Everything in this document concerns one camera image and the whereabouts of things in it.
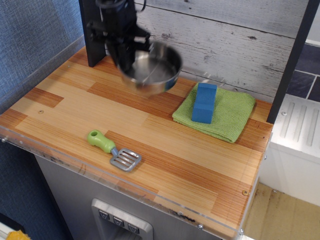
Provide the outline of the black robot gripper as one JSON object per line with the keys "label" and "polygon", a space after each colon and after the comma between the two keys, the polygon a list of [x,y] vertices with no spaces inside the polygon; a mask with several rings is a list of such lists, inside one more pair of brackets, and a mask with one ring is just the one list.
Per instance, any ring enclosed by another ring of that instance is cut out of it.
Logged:
{"label": "black robot gripper", "polygon": [[92,41],[105,42],[115,65],[128,71],[136,50],[150,52],[150,33],[137,24],[135,7],[100,7],[100,20],[86,24]]}

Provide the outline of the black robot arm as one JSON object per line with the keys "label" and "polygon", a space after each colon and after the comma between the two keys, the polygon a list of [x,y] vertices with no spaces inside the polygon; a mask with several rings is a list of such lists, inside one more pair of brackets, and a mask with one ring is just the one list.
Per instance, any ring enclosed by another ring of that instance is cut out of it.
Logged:
{"label": "black robot arm", "polygon": [[104,43],[115,65],[123,72],[130,70],[136,51],[150,52],[151,34],[137,25],[133,0],[97,0],[100,20],[90,20],[86,27],[93,42]]}

